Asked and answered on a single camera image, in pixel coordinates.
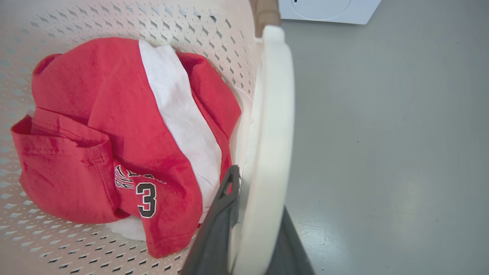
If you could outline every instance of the printed number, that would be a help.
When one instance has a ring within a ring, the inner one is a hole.
[[[156,186],[152,183],[140,183],[136,187],[136,194],[143,195],[143,205],[137,206],[141,217],[153,217],[156,212]]]

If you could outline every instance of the white laundry basket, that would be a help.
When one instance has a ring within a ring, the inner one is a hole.
[[[19,184],[9,129],[35,108],[33,68],[46,55],[111,36],[203,55],[234,92],[243,114],[230,145],[243,179],[229,269],[262,274],[282,219],[294,118],[283,31],[267,26],[262,36],[280,22],[276,0],[2,0],[0,8],[0,274],[176,275],[184,265],[188,247],[153,258],[144,242],[104,225],[44,213]]]

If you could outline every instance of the washing machine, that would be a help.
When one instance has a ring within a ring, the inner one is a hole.
[[[279,0],[282,19],[366,24],[380,0]]]

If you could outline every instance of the gray floor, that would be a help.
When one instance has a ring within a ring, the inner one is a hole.
[[[489,274],[489,2],[383,0],[284,22],[287,207],[318,275]]]

